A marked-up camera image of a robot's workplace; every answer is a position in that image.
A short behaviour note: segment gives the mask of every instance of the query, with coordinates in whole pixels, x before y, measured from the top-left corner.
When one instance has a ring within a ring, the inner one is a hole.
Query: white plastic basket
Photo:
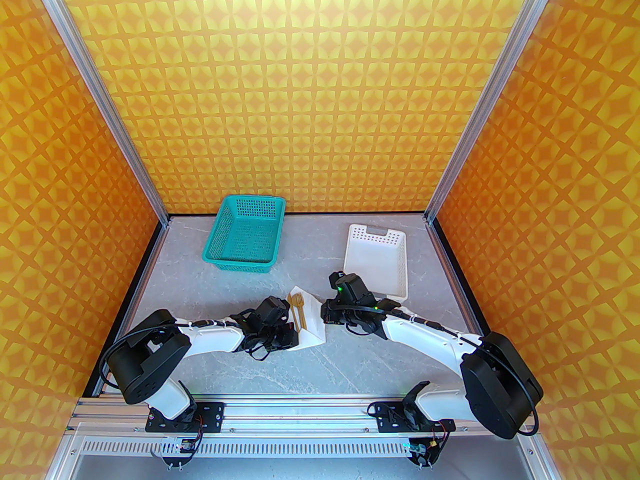
[[[407,236],[394,229],[351,224],[342,270],[359,275],[373,293],[404,302],[409,297]]]

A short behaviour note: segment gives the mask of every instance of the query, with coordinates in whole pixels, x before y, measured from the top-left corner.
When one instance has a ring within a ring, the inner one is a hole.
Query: wooden utensil
[[[307,320],[305,318],[304,307],[305,307],[305,298],[302,296],[302,293],[294,293],[293,294],[293,306],[297,308],[297,316],[300,318],[300,326],[302,329],[307,328]]]
[[[298,324],[298,320],[296,319],[296,311],[294,309],[296,306],[291,300],[291,294],[286,296],[286,301],[288,302],[289,306],[291,306],[291,314],[293,315],[293,325],[295,326],[295,332],[300,332],[300,325]]]

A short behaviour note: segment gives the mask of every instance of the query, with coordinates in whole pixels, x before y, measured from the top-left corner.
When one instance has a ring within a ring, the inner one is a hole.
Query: perforated metal panel
[[[87,436],[80,452],[84,455],[180,457],[182,438],[139,438]],[[406,438],[364,439],[249,439],[205,438],[197,457],[408,457]]]

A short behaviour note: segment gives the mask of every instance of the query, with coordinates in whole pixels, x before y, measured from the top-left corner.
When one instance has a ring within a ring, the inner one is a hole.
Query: black cable
[[[350,309],[352,311],[362,311],[363,313],[379,313],[379,311],[382,311],[382,310],[371,311],[373,310],[373,308],[359,307],[359,306],[335,306],[335,307],[339,307],[340,309],[342,308]],[[435,329],[441,332],[446,332],[447,334],[450,334],[451,336],[455,336],[456,338],[462,340],[463,342],[468,343],[469,345],[475,347],[476,350],[480,350],[480,352],[483,352],[484,354],[487,354],[487,356],[494,359],[494,361],[496,361],[500,366],[502,366],[519,384],[519,386],[522,388],[522,391],[524,391],[524,396],[526,397],[526,401],[531,406],[531,412],[533,413],[533,428],[531,430],[528,430],[527,432],[518,430],[518,434],[521,434],[523,436],[533,436],[538,433],[538,430],[540,429],[540,419],[538,417],[538,411],[536,410],[536,405],[533,402],[533,398],[531,398],[531,395],[529,394],[527,387],[525,386],[521,378],[518,377],[518,374],[515,371],[513,371],[511,368],[509,368],[509,366],[507,366],[505,362],[502,361],[502,359],[497,357],[495,354],[489,352],[489,350],[486,350],[482,348],[480,345],[477,345],[477,343],[473,343],[473,341],[470,341],[464,338],[463,336],[460,336],[458,333],[451,331],[450,329],[447,329],[445,326],[443,326],[438,322],[433,322],[432,320],[427,320],[426,318],[416,317],[416,316],[414,316],[412,319],[412,317],[410,317],[407,313],[404,313],[402,311],[398,311],[397,313],[391,313],[391,311],[382,311],[382,313],[387,316],[395,316],[395,317],[401,318],[402,320],[407,320],[408,322],[423,324],[432,329]]]
[[[104,354],[100,356],[100,359],[98,359],[98,374],[100,374],[100,378],[107,386],[111,386],[112,388],[115,388],[115,389],[120,389],[118,384],[114,384],[113,382],[111,382],[107,378],[107,375],[105,375],[105,364],[120,345],[122,345],[128,338],[131,338],[132,336],[135,336],[137,334],[142,334],[150,331],[178,329],[180,327],[192,327],[194,329],[201,329],[203,327],[212,327],[212,326],[239,327],[237,324],[233,324],[231,322],[226,323],[226,322],[219,322],[217,320],[200,320],[200,322],[202,323],[197,326],[194,326],[193,323],[189,325],[189,324],[179,324],[174,322],[172,324],[156,325],[153,327],[146,327],[145,329],[137,329],[135,331],[130,331],[126,333],[124,336],[122,336],[122,338],[115,340],[114,343],[112,343],[112,345],[104,351]]]
[[[473,341],[470,341],[470,340],[464,338],[464,336],[458,336],[458,338],[460,338],[465,343],[469,343],[469,345],[473,345],[476,350],[480,350],[480,352],[483,352],[484,354],[487,354],[487,356],[489,356],[494,361],[496,361],[496,363],[498,363],[500,366],[502,366],[516,380],[516,382],[522,388],[522,391],[524,391],[524,396],[526,397],[526,400],[528,401],[529,405],[531,406],[531,412],[533,413],[533,429],[532,430],[528,430],[527,432],[523,432],[522,430],[518,430],[518,434],[521,434],[523,436],[533,436],[533,435],[537,434],[538,430],[540,429],[540,419],[538,418],[538,411],[536,410],[536,405],[533,402],[533,398],[531,398],[531,395],[529,394],[529,391],[528,391],[527,387],[524,385],[524,382],[521,380],[521,378],[518,377],[517,373],[515,371],[513,371],[511,368],[509,368],[509,366],[507,366],[502,359],[500,359],[498,356],[496,356],[492,352],[489,352],[489,350],[486,350],[486,349],[482,348],[480,345],[477,345],[476,343],[473,343]]]
[[[371,416],[371,418],[375,418],[376,417],[376,413],[371,413],[371,407],[374,405],[379,405],[380,407],[384,407],[387,411],[387,414],[393,414],[396,418],[398,418],[399,420],[402,420],[404,422],[405,425],[407,425],[407,427],[409,427],[409,429],[411,429],[413,432],[418,432],[419,427],[417,425],[414,425],[414,423],[411,423],[411,421],[409,421],[409,419],[404,415],[404,414],[400,414],[398,411],[396,411],[395,409],[391,408],[389,406],[388,403],[386,402],[371,402],[367,407],[366,407],[366,415],[367,416]],[[451,435],[451,432],[449,432],[444,423],[442,423],[442,421],[437,421],[435,422],[438,425],[440,425],[442,427],[442,442],[439,445],[439,451],[438,451],[438,455],[440,455],[442,453],[442,451],[444,450],[444,446],[447,444],[447,441],[449,441],[449,436]]]
[[[345,325],[344,326],[347,331],[351,334],[355,334],[355,336],[370,336],[373,332],[356,332],[352,329],[352,327],[358,327],[357,325]]]
[[[195,439],[192,442],[193,448],[190,452],[190,455],[186,458],[182,457],[163,457],[162,455],[156,455],[153,451],[151,451],[151,455],[153,457],[158,457],[160,459],[162,459],[162,461],[164,462],[165,466],[169,466],[169,471],[171,471],[171,468],[173,467],[174,461],[178,462],[178,467],[180,469],[180,471],[183,470],[183,467],[187,466],[187,464],[189,464],[189,462],[191,461],[191,459],[194,458],[194,455],[196,455],[196,453],[198,452],[198,450],[200,449],[200,446],[202,444],[202,439],[204,438],[204,425],[202,424],[202,416],[199,416],[199,428],[198,428],[198,433],[196,434]]]
[[[271,354],[271,353],[272,353],[272,351],[271,351],[271,350],[267,350],[267,353],[266,353],[263,357],[261,357],[260,359],[258,359],[257,357],[254,357],[254,354],[255,354],[256,352],[258,352],[258,350],[260,350],[261,348],[263,348],[263,349],[267,350],[267,347],[265,347],[265,344],[264,344],[264,343],[260,343],[258,346],[253,347],[252,349],[247,349],[247,350],[245,350],[245,352],[247,352],[247,354],[249,354],[249,357],[250,357],[251,359],[254,359],[254,360],[256,360],[256,361],[264,361],[265,359],[267,359],[267,358],[269,357],[269,354]]]

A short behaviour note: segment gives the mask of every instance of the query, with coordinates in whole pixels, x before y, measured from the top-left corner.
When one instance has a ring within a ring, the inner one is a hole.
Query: white paper bag
[[[302,294],[304,299],[304,306],[302,307],[304,318],[300,317],[300,310],[291,304],[293,296],[297,293]],[[325,323],[320,316],[320,307],[322,306],[320,301],[299,286],[294,286],[286,299],[291,304],[291,309],[288,312],[288,322],[294,322],[295,328],[299,329],[297,334],[298,345],[287,350],[301,350],[325,343],[327,335],[325,334]]]

